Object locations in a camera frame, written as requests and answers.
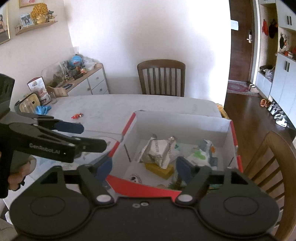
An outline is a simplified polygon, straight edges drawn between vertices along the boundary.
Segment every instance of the rug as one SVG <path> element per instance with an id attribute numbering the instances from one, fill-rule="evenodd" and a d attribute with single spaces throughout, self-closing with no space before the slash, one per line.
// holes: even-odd
<path id="1" fill-rule="evenodd" d="M 249 87 L 246 82 L 228 80 L 227 93 L 241 94 L 241 95 L 251 95 L 259 97 L 259 94 L 252 93 L 249 91 Z"/>

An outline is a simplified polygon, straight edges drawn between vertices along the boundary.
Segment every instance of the picture frame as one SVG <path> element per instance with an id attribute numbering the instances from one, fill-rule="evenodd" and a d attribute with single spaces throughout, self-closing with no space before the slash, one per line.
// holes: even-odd
<path id="1" fill-rule="evenodd" d="M 7 3 L 0 7 L 0 45 L 10 40 Z"/>
<path id="2" fill-rule="evenodd" d="M 19 0 L 20 8 L 34 6 L 38 3 L 43 3 L 43 0 Z"/>
<path id="3" fill-rule="evenodd" d="M 29 27 L 31 25 L 34 25 L 34 21 L 31 18 L 29 13 L 21 14 L 20 21 L 21 21 L 22 27 Z"/>

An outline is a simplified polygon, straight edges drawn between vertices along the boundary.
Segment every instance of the yellow sponge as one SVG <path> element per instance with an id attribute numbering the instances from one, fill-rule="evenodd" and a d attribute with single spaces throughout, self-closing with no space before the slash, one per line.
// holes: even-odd
<path id="1" fill-rule="evenodd" d="M 157 164 L 145 163 L 145 168 L 166 180 L 174 173 L 174 166 L 172 164 L 169 164 L 167 169 L 162 169 Z"/>

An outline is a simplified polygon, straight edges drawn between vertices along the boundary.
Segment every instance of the dresser drawer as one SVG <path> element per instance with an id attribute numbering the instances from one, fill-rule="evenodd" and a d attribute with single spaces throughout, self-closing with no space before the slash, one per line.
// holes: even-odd
<path id="1" fill-rule="evenodd" d="M 103 95 L 108 90 L 106 81 L 102 81 L 100 84 L 98 84 L 93 90 L 93 95 Z"/>
<path id="2" fill-rule="evenodd" d="M 105 77 L 104 77 L 103 69 L 100 69 L 97 72 L 93 73 L 90 77 L 88 77 L 90 88 L 94 89 L 104 79 Z"/>
<path id="3" fill-rule="evenodd" d="M 91 89 L 87 80 L 82 81 L 68 92 L 68 96 L 91 95 Z"/>

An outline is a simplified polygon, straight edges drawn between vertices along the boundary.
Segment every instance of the white dresser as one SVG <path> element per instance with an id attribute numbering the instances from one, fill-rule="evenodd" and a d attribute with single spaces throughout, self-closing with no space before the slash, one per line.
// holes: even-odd
<path id="1" fill-rule="evenodd" d="M 73 84 L 67 91 L 68 96 L 109 94 L 104 66 L 96 64 L 95 68 L 81 78 L 69 82 Z"/>

